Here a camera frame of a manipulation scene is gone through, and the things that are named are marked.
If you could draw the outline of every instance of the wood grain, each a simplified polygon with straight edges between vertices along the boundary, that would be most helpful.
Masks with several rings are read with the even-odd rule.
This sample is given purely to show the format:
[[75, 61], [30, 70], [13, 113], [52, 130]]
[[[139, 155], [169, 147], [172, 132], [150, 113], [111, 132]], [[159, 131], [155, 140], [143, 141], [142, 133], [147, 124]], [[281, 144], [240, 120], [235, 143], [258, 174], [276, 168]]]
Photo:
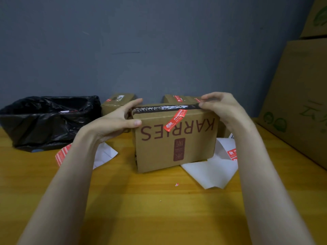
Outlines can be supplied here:
[[[327, 244], [327, 171], [258, 126], [269, 155], [317, 244]], [[238, 172], [204, 190], [180, 166], [138, 174], [131, 133], [93, 172], [80, 244], [251, 244]], [[55, 151], [11, 147], [0, 129], [0, 241], [15, 244], [52, 177]]]

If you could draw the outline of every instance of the fingernail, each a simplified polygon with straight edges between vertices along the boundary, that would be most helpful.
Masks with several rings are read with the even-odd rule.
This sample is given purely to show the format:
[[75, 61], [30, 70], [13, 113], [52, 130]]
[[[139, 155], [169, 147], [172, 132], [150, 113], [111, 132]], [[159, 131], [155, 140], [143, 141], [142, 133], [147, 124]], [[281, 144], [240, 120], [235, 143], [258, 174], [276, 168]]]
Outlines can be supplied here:
[[142, 124], [142, 121], [139, 120], [139, 119], [136, 119], [136, 120], [134, 121], [134, 125], [135, 125], [135, 126], [140, 126], [141, 124]]

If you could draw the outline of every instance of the blue-gray wall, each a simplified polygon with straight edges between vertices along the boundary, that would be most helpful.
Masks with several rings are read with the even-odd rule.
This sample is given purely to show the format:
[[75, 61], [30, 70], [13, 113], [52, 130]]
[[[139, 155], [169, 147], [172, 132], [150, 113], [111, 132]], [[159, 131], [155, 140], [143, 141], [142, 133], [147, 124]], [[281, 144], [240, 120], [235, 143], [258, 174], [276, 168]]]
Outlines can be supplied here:
[[231, 92], [258, 115], [313, 0], [1, 0], [0, 107], [31, 95]]

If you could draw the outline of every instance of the forearm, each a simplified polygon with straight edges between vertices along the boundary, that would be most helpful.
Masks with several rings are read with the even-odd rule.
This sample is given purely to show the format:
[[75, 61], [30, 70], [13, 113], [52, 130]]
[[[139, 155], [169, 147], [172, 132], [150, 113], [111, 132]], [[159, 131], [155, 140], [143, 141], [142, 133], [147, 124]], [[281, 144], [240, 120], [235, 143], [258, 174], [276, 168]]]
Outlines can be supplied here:
[[247, 222], [253, 244], [314, 244], [253, 122], [234, 131]]
[[76, 244], [98, 143], [81, 130], [18, 244]]

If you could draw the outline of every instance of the black plastic bag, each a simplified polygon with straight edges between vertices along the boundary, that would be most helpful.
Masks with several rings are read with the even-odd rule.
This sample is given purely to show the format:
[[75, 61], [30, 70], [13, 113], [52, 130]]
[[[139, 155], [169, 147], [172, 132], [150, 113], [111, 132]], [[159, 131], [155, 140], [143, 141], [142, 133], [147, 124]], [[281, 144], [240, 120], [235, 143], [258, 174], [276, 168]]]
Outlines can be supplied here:
[[35, 152], [72, 143], [80, 128], [101, 117], [98, 96], [27, 97], [0, 110], [15, 148]]

